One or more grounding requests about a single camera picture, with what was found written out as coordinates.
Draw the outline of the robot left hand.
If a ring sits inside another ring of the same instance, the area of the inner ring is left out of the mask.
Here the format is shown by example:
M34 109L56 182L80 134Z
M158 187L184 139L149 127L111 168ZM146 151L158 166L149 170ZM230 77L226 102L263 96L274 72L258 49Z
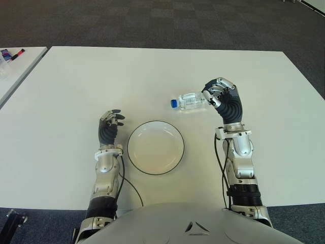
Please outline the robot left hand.
M100 117L98 128L100 147L114 145L118 133L118 127L124 125L121 120L124 120L125 116L120 113L120 109L112 109L106 111Z

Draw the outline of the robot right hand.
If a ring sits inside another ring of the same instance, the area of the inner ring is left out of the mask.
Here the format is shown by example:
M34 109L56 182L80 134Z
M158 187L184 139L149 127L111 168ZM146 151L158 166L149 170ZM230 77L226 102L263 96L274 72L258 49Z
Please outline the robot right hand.
M205 84L202 94L222 117L224 124L240 123L243 108L237 87L229 80L218 77Z

